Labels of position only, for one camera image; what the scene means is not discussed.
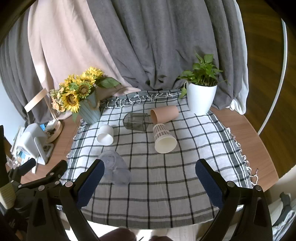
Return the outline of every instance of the tablecloth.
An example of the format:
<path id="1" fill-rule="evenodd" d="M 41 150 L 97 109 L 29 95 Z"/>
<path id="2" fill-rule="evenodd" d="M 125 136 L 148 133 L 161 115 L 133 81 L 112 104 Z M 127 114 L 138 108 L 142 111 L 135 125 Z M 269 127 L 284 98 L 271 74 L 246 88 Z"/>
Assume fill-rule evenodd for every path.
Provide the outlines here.
<path id="1" fill-rule="evenodd" d="M 179 92 L 142 91 L 102 104 L 98 123 L 81 123 L 68 155 L 68 170 L 62 180 L 75 180 L 104 151 L 117 151 L 132 175 L 127 186 L 115 186 L 103 177 L 89 204 L 81 210 L 88 220 L 134 229 L 172 228 L 213 219 L 214 207 L 195 174 L 195 163 L 204 158 L 225 180 L 252 188 L 250 171 L 230 130 L 209 111 L 196 116 Z M 177 139 L 176 148 L 159 154 L 154 148 L 153 124 L 147 132 L 127 130 L 123 118 L 128 112 L 150 115 L 150 109 L 176 105 L 179 116 L 166 128 Z M 98 143 L 97 131 L 109 124 L 114 129 L 110 146 Z"/>

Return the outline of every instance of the potted plant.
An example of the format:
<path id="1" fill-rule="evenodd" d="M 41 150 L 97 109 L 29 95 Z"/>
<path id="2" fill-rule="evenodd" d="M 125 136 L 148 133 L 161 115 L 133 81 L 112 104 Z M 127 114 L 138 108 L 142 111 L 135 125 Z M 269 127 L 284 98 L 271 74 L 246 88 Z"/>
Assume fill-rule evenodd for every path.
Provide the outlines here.
<path id="1" fill-rule="evenodd" d="M 222 72 L 214 64 L 213 54 L 206 54 L 204 58 L 196 52 L 198 63 L 192 66 L 193 71 L 185 70 L 178 79 L 186 79 L 180 98 L 187 94 L 188 107 L 196 115 L 208 113 L 217 89 L 218 74 Z"/>
<path id="2" fill-rule="evenodd" d="M 73 120 L 79 114 L 88 124 L 101 118 L 100 102 L 96 99 L 96 86 L 112 88 L 120 84 L 112 77 L 106 77 L 100 69 L 90 67 L 81 75 L 69 75 L 59 84 L 58 90 L 50 90 L 52 107 L 58 113 L 70 110 Z"/>

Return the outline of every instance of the gray curtain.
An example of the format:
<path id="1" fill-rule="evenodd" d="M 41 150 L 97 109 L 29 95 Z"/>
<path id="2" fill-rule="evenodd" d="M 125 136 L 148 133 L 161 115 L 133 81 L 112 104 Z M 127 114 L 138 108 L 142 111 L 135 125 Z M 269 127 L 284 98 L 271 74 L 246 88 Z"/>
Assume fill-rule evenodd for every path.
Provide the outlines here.
<path id="1" fill-rule="evenodd" d="M 29 10 L 17 20 L 0 46 L 0 76 L 7 95 L 27 124 L 46 123 L 52 116 L 44 99 L 28 113 L 24 109 L 43 89 L 29 49 L 28 14 Z"/>
<path id="2" fill-rule="evenodd" d="M 214 105 L 230 104 L 242 84 L 242 43 L 234 0 L 87 0 L 120 74 L 142 90 L 168 90 L 200 55 L 220 74 Z"/>

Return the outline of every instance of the flower pot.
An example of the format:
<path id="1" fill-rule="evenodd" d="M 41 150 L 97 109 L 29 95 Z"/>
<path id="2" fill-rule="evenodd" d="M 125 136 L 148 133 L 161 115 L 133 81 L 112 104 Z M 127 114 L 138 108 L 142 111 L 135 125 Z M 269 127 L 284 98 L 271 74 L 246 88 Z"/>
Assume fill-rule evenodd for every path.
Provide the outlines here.
<path id="1" fill-rule="evenodd" d="M 186 82 L 188 107 L 196 115 L 208 113 L 217 89 L 216 86 L 201 86 Z"/>
<path id="2" fill-rule="evenodd" d="M 100 102 L 96 98 L 96 90 L 79 104 L 79 115 L 87 124 L 92 125 L 100 120 Z"/>

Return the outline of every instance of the metal bolt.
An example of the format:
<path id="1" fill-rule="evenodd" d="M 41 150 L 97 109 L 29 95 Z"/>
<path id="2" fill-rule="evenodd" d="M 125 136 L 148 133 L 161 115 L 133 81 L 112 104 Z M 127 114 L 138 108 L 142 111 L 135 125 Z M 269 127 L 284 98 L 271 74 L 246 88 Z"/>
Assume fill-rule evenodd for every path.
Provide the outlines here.
<path id="1" fill-rule="evenodd" d="M 232 182 L 232 181 L 228 181 L 228 182 L 227 182 L 227 186 L 233 188 L 233 187 L 235 187 L 235 183 Z"/>
<path id="2" fill-rule="evenodd" d="M 261 191 L 262 190 L 262 187 L 259 186 L 259 185 L 256 185 L 255 188 L 256 188 L 257 191 Z"/>
<path id="3" fill-rule="evenodd" d="M 69 181 L 69 182 L 66 182 L 65 186 L 67 188 L 71 187 L 73 185 L 73 182 Z"/>
<path id="4" fill-rule="evenodd" d="M 43 191 L 44 188 L 45 188 L 44 185 L 41 185 L 41 186 L 38 187 L 38 190 L 39 190 L 39 191 Z"/>

